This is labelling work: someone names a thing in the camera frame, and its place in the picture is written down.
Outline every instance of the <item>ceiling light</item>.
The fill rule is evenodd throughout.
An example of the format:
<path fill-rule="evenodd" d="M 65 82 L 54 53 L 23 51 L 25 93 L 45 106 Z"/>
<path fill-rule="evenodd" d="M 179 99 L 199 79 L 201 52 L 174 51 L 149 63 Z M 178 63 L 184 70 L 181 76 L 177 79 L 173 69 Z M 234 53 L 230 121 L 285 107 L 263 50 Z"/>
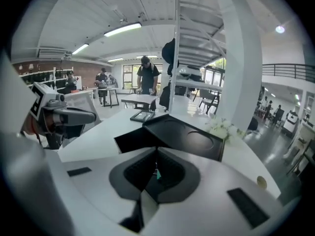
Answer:
<path fill-rule="evenodd" d="M 88 44 L 84 44 L 83 46 L 81 46 L 80 48 L 78 48 L 77 50 L 75 50 L 72 54 L 77 54 L 79 51 L 83 50 L 84 48 L 88 47 Z"/>
<path fill-rule="evenodd" d="M 142 58 L 143 56 L 147 56 L 148 58 L 157 58 L 156 55 L 142 55 L 142 56 L 137 56 L 137 59 Z"/>
<path fill-rule="evenodd" d="M 276 27 L 276 32 L 277 32 L 277 33 L 284 33 L 284 31 L 285 31 L 285 29 L 284 29 L 283 26 L 277 26 L 277 27 Z"/>
<path fill-rule="evenodd" d="M 107 62 L 114 62 L 114 61 L 120 61 L 120 60 L 123 60 L 123 58 L 118 58 L 118 59 L 110 59 L 110 60 L 108 60 Z"/>
<path fill-rule="evenodd" d="M 130 25 L 125 25 L 125 26 L 116 28 L 114 30 L 110 30 L 109 32 L 104 33 L 104 36 L 110 37 L 112 35 L 121 33 L 123 31 L 137 29 L 137 28 L 141 28 L 141 24 L 139 22 L 138 23 L 133 23 L 133 24 L 130 24 Z"/>

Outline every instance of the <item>black pad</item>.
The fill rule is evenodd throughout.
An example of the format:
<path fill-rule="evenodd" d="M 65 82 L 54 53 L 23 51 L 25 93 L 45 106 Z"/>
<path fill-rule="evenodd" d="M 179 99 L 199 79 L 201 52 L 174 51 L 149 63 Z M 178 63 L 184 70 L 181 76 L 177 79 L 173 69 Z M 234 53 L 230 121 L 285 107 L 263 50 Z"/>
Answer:
<path fill-rule="evenodd" d="M 78 176 L 87 172 L 92 171 L 89 167 L 83 167 L 80 169 L 75 169 L 75 170 L 71 170 L 71 171 L 67 171 L 69 177 L 74 177 L 74 176 Z"/>
<path fill-rule="evenodd" d="M 184 201 L 200 183 L 200 172 L 196 166 L 164 148 L 158 148 L 157 168 L 166 189 L 157 197 L 160 204 Z"/>
<path fill-rule="evenodd" d="M 155 169 L 156 149 L 151 148 L 115 166 L 109 181 L 121 198 L 138 201 Z"/>
<path fill-rule="evenodd" d="M 161 188 L 153 195 L 146 188 L 157 167 L 161 173 Z M 146 188 L 157 203 L 182 202 L 189 197 L 200 182 L 199 170 L 163 148 L 151 148 L 134 158 L 123 162 L 112 169 L 109 180 L 118 195 L 122 198 L 138 201 Z"/>
<path fill-rule="evenodd" d="M 259 226 L 269 219 L 269 216 L 242 189 L 236 188 L 229 190 L 227 193 L 252 228 Z"/>

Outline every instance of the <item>white pillar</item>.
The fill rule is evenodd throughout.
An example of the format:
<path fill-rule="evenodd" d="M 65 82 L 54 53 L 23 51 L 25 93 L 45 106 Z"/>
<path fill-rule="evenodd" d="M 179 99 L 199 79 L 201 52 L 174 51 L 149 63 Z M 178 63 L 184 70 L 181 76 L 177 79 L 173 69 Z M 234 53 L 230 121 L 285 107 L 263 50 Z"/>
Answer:
<path fill-rule="evenodd" d="M 313 100 L 313 104 L 311 108 L 310 123 L 315 125 L 315 100 Z"/>
<path fill-rule="evenodd" d="M 246 0 L 218 0 L 226 39 L 226 70 L 217 115 L 245 131 L 258 101 L 262 54 L 257 22 Z"/>
<path fill-rule="evenodd" d="M 302 119 L 303 116 L 303 111 L 304 111 L 304 107 L 305 107 L 305 102 L 306 102 L 306 90 L 303 90 L 303 94 L 302 94 L 302 99 L 301 99 L 301 106 L 300 106 L 300 110 L 299 110 L 299 114 L 298 117 L 299 119 Z"/>

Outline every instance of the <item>white flower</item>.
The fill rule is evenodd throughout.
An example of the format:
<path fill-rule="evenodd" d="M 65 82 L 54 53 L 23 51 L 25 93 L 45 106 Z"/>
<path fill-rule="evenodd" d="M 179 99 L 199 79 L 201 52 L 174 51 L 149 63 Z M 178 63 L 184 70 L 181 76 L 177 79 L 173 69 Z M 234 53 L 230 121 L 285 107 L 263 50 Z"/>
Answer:
<path fill-rule="evenodd" d="M 236 137 L 237 136 L 237 127 L 235 127 L 234 125 L 230 126 L 228 129 L 228 133 L 231 136 Z"/>
<path fill-rule="evenodd" d="M 222 123 L 222 118 L 220 118 L 220 117 L 214 117 L 214 118 L 211 119 L 211 121 L 210 121 L 210 124 L 211 124 L 212 127 L 221 125 L 221 123 Z"/>
<path fill-rule="evenodd" d="M 222 122 L 223 127 L 228 128 L 229 126 L 231 126 L 231 122 L 229 122 L 228 120 L 225 120 L 224 122 Z"/>
<path fill-rule="evenodd" d="M 210 130 L 210 134 L 217 136 L 221 139 L 225 139 L 227 137 L 227 130 L 225 128 L 212 128 Z"/>

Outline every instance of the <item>person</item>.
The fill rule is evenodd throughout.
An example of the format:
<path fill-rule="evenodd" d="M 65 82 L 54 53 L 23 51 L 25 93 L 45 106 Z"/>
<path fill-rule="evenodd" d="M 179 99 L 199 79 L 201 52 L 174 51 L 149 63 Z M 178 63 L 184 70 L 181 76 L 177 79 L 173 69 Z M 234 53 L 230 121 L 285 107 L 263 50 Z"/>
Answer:
<path fill-rule="evenodd" d="M 71 93 L 71 91 L 77 90 L 77 81 L 75 77 L 73 76 L 73 71 L 67 72 L 67 79 L 65 81 L 65 89 L 64 93 L 68 94 Z"/>
<path fill-rule="evenodd" d="M 103 67 L 100 70 L 100 73 L 97 74 L 96 78 L 95 78 L 95 82 L 94 84 L 97 86 L 98 89 L 105 89 L 107 87 L 107 75 L 106 73 L 106 69 Z M 98 100 L 100 102 L 101 105 L 103 105 L 102 102 L 102 98 L 105 97 L 105 103 L 106 102 L 106 96 L 107 96 L 107 91 L 98 91 Z"/>
<path fill-rule="evenodd" d="M 109 84 L 118 88 L 118 82 L 111 74 L 109 75 Z"/>
<path fill-rule="evenodd" d="M 267 99 L 268 99 L 268 97 L 265 96 L 265 99 L 263 99 L 262 102 L 261 102 L 260 107 L 261 107 L 262 110 L 265 110 L 267 105 L 268 105 L 268 100 Z"/>
<path fill-rule="evenodd" d="M 265 113 L 265 116 L 264 116 L 264 120 L 266 120 L 266 118 L 268 117 L 269 113 L 270 113 L 270 110 L 272 110 L 273 108 L 271 107 L 271 104 L 272 104 L 272 100 L 269 101 L 269 105 L 268 107 L 266 108 L 266 113 Z"/>
<path fill-rule="evenodd" d="M 137 85 L 138 88 L 142 88 L 142 94 L 156 95 L 159 72 L 147 56 L 141 58 L 141 66 L 137 75 Z"/>
<path fill-rule="evenodd" d="M 277 124 L 277 121 L 279 121 L 280 114 L 282 114 L 281 105 L 278 106 L 278 109 L 274 112 L 274 118 L 272 120 L 273 124 Z"/>

